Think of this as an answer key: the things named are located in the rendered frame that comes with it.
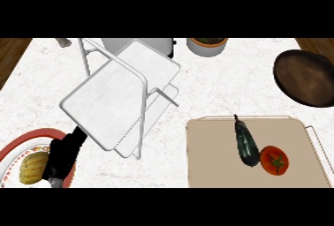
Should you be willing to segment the dark green eggplant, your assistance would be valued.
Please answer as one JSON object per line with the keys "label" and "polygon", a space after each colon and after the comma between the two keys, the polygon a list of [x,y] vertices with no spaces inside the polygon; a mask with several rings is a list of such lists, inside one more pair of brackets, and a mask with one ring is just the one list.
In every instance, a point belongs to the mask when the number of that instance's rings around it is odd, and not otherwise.
{"label": "dark green eggplant", "polygon": [[260,161],[260,151],[245,123],[239,120],[237,115],[233,117],[239,159],[246,166],[254,167]]}

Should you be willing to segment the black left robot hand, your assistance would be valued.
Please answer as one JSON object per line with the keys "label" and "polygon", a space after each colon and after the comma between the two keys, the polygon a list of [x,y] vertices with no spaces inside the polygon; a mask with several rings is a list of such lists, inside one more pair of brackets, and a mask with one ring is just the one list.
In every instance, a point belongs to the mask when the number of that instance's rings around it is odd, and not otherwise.
{"label": "black left robot hand", "polygon": [[44,180],[50,178],[63,180],[66,178],[85,138],[84,131],[75,127],[72,133],[50,142],[48,161],[41,176]]}

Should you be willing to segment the yellow bread roll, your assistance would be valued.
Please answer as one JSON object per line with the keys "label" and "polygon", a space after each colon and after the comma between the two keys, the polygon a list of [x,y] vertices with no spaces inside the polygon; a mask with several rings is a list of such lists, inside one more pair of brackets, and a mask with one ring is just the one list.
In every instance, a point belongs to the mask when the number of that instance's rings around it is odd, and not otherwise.
{"label": "yellow bread roll", "polygon": [[47,161],[47,152],[36,152],[25,157],[19,167],[19,182],[23,185],[32,185],[41,180]]}

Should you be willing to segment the small grey shaker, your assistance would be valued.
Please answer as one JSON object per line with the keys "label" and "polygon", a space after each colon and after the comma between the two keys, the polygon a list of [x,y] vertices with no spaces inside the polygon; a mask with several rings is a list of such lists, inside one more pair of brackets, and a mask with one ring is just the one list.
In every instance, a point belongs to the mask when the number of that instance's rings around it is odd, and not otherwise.
{"label": "small grey shaker", "polygon": [[66,38],[57,38],[56,41],[61,48],[66,48],[72,45],[72,42]]}

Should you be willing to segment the white pot with plant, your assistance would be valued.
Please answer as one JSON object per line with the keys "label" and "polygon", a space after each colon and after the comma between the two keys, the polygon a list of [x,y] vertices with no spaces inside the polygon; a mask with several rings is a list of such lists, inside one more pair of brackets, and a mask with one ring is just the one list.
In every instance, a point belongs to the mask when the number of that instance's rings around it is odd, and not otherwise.
{"label": "white pot with plant", "polygon": [[220,43],[214,43],[214,44],[202,43],[194,38],[186,39],[186,46],[189,50],[200,57],[217,56],[226,47],[226,43],[227,43],[227,38],[224,38]]}

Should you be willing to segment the white tiered shelf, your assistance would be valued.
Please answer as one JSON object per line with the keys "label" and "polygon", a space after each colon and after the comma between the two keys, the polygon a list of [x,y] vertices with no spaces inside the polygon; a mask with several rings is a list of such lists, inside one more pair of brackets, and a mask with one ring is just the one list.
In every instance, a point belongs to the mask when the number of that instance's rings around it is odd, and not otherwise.
{"label": "white tiered shelf", "polygon": [[61,99],[60,109],[104,151],[138,157],[150,127],[174,105],[180,65],[137,39],[115,53],[88,38],[78,43],[90,44],[106,62]]}

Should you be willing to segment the grey appliance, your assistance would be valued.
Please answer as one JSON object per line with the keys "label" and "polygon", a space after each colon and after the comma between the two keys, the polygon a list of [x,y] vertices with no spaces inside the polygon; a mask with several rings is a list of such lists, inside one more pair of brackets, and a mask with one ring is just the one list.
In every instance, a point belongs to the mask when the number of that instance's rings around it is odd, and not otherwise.
{"label": "grey appliance", "polygon": [[[138,38],[138,40],[156,49],[168,58],[172,58],[172,45],[175,41],[172,38]],[[101,43],[106,50],[115,54],[121,48],[128,44],[131,38],[103,38]]]}

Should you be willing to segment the dark brown wooden bowl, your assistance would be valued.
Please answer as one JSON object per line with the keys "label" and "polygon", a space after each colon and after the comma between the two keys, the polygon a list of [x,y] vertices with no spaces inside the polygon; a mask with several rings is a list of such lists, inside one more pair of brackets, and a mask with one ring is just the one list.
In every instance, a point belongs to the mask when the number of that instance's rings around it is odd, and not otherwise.
{"label": "dark brown wooden bowl", "polygon": [[334,64],[319,54],[299,49],[282,52],[273,61],[273,80],[299,104],[334,107]]}

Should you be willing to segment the red tomato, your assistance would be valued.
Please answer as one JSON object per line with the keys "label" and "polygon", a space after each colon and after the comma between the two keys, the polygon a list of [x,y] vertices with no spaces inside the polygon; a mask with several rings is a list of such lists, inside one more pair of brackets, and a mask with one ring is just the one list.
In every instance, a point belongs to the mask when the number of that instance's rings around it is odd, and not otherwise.
{"label": "red tomato", "polygon": [[286,155],[274,146],[262,148],[260,153],[260,163],[264,171],[274,176],[280,176],[289,167]]}

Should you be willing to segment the beige tray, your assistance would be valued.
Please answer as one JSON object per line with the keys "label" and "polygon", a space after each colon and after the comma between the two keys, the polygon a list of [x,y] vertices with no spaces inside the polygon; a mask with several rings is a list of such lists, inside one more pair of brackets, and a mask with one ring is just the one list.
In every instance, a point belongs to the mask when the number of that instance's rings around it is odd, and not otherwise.
{"label": "beige tray", "polygon": [[192,187],[334,187],[308,138],[291,117],[202,117],[186,124]]}

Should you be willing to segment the red rimmed patterned plate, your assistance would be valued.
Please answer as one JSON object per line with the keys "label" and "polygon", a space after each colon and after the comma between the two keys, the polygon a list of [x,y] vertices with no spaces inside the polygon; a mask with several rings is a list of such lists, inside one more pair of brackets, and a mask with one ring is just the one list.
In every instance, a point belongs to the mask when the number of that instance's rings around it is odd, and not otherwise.
{"label": "red rimmed patterned plate", "polygon": [[19,182],[19,168],[23,159],[36,152],[47,152],[50,141],[61,139],[64,133],[51,128],[41,128],[20,135],[0,150],[0,188],[48,188],[41,180],[32,185]]}

